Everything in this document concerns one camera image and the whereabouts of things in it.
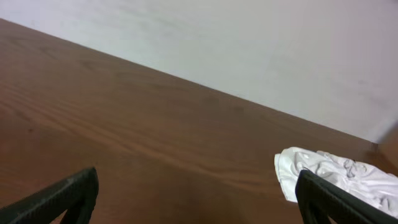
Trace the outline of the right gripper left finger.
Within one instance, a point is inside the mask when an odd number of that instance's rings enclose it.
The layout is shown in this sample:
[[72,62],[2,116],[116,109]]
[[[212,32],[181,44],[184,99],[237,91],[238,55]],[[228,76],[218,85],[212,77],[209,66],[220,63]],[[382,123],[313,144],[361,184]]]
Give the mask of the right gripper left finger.
[[99,182],[94,167],[83,169],[1,209],[1,223],[88,224],[95,209]]

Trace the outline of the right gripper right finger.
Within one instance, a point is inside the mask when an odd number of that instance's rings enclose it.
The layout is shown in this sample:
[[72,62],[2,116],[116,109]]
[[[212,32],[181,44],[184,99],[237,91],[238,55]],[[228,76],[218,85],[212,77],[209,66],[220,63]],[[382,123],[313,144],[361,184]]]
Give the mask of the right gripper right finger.
[[304,224],[397,224],[397,219],[370,206],[309,170],[299,173],[295,194]]

